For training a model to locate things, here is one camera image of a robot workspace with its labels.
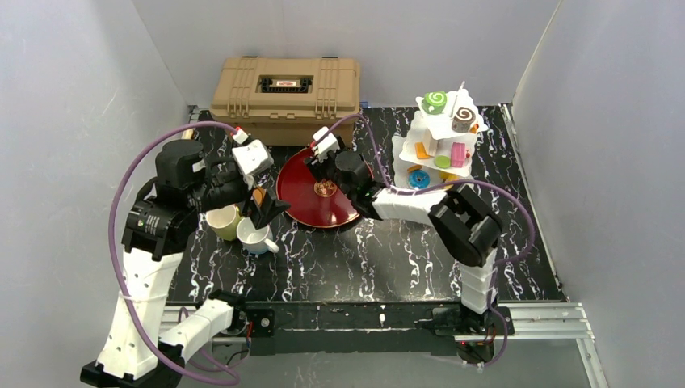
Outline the white grey mug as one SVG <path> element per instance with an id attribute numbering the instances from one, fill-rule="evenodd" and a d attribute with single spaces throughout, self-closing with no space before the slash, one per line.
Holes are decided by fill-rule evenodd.
<path id="1" fill-rule="evenodd" d="M 236 234 L 242 246 L 253 255 L 261 255 L 266 252 L 276 254 L 279 252 L 279 247 L 273 239 L 270 226 L 256 228 L 253 222 L 248 217 L 245 217 L 237 224 Z"/>

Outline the orange toy cake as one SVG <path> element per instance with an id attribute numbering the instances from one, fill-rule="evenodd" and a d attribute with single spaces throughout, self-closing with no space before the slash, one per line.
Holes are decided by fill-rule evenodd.
<path id="1" fill-rule="evenodd" d="M 429 159 L 431 156 L 427 153 L 426 148 L 422 142 L 414 143 L 414 150 L 417 159 Z"/>

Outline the white toy cake slice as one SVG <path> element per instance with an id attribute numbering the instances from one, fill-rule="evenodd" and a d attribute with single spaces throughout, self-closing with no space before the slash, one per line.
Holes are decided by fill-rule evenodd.
<path id="1" fill-rule="evenodd" d="M 429 158 L 436 156 L 438 150 L 438 143 L 439 142 L 435 138 L 433 138 L 433 135 L 430 130 L 425 131 L 422 135 L 422 144 L 426 151 L 426 155 Z"/>

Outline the yellow toy cake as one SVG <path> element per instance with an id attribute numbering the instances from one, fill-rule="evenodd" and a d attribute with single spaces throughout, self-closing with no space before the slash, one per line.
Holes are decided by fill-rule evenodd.
<path id="1" fill-rule="evenodd" d="M 457 181 L 460 179 L 458 175 L 450 174 L 444 171 L 440 172 L 440 178 L 443 182 L 448 182 L 448 181 Z"/>

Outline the pink toy cake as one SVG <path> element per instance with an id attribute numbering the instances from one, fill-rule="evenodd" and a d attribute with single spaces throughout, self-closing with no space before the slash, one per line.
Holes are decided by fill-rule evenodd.
<path id="1" fill-rule="evenodd" d="M 468 157 L 468 148 L 465 143 L 453 142 L 450 153 L 451 167 L 461 168 Z"/>

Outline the green toy macaron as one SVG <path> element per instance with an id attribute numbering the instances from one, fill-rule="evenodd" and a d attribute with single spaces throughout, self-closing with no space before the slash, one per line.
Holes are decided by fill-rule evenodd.
<path id="1" fill-rule="evenodd" d="M 445 155 L 437 155 L 433 158 L 433 163 L 439 169 L 448 169 L 452 166 L 451 158 Z"/>

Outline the green swirl roll cake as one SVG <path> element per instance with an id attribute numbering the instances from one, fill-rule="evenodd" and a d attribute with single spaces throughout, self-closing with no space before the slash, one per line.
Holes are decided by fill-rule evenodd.
<path id="1" fill-rule="evenodd" d="M 445 91 L 431 91 L 427 92 L 421 102 L 421 107 L 427 115 L 439 115 L 445 109 L 448 102 L 448 96 Z"/>

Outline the wooden coaster stack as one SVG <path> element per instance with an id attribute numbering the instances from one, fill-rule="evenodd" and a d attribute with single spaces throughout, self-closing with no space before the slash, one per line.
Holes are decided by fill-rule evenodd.
<path id="1" fill-rule="evenodd" d="M 258 209 L 262 208 L 266 194 L 266 189 L 261 186 L 257 186 L 252 190 L 252 201 Z"/>

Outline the yellow green mug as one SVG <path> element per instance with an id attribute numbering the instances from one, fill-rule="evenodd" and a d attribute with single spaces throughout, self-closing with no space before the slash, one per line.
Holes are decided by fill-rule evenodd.
<path id="1" fill-rule="evenodd" d="M 225 241 L 237 239 L 237 226 L 242 220 L 236 205 L 227 205 L 221 209 L 206 212 L 206 221 L 218 238 Z"/>

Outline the white tiered cake stand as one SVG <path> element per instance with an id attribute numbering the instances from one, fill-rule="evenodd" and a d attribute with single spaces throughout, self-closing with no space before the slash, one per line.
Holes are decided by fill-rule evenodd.
<path id="1" fill-rule="evenodd" d="M 414 118 L 410 122 L 410 128 L 406 135 L 393 137 L 393 183 L 395 186 L 416 190 L 408 185 L 408 173 L 406 172 L 409 167 L 415 165 L 422 166 L 422 169 L 431 177 L 431 184 L 428 187 L 444 183 L 440 178 L 441 171 L 458 175 L 460 179 L 471 179 L 473 177 L 472 168 L 476 159 L 477 143 L 481 140 L 481 134 L 487 131 L 489 127 L 464 85 L 460 85 L 456 90 L 445 92 L 448 96 L 447 105 L 441 114 L 434 116 L 427 115 L 421 107 L 422 98 L 425 94 L 417 97 L 418 109 L 414 112 Z M 457 108 L 462 106 L 477 112 L 477 123 L 474 125 L 475 133 L 455 133 L 452 131 L 452 115 Z M 430 130 L 433 138 L 439 142 L 436 156 L 450 157 L 453 142 L 465 143 L 468 148 L 468 157 L 464 166 L 439 169 L 433 163 L 434 157 L 417 159 L 414 143 L 422 142 L 422 135 L 427 130 Z"/>

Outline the orange round toy biscuit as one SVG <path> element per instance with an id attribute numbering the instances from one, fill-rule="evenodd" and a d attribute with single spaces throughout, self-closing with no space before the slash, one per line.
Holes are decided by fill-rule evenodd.
<path id="1" fill-rule="evenodd" d="M 406 172 L 407 172 L 409 175 L 411 175 L 411 174 L 413 174 L 414 172 L 416 172 L 416 171 L 421 171 L 421 170 L 422 170 L 422 166 L 420 166 L 420 165 L 415 165 L 415 166 L 409 167 L 409 168 L 406 170 Z"/>

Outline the tan plastic toolbox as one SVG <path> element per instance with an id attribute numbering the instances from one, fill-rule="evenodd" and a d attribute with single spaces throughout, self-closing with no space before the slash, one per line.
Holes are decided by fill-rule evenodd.
<path id="1" fill-rule="evenodd" d="M 351 143 L 360 75 L 351 58 L 229 58 L 209 112 L 267 146 L 308 145 L 316 131 L 344 118 L 334 132 Z"/>

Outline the brown swirl roll cake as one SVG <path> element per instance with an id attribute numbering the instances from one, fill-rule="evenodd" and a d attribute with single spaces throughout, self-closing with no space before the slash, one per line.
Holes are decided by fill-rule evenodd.
<path id="1" fill-rule="evenodd" d="M 459 107 L 452 115 L 452 131 L 455 133 L 475 133 L 477 112 L 469 107 Z"/>

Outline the red round tray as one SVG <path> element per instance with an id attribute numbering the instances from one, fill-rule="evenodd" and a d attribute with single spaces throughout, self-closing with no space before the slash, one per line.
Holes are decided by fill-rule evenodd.
<path id="1" fill-rule="evenodd" d="M 309 148 L 296 152 L 280 169 L 276 192 L 291 207 L 287 215 L 313 228 L 344 226 L 359 218 L 359 213 L 331 181 L 317 182 L 305 165 L 313 155 Z"/>

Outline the blue toy donut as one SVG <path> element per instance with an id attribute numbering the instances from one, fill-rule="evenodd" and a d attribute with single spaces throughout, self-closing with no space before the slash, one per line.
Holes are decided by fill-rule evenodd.
<path id="1" fill-rule="evenodd" d="M 431 184 L 431 177 L 424 170 L 414 170 L 408 174 L 407 183 L 412 189 L 421 190 Z"/>

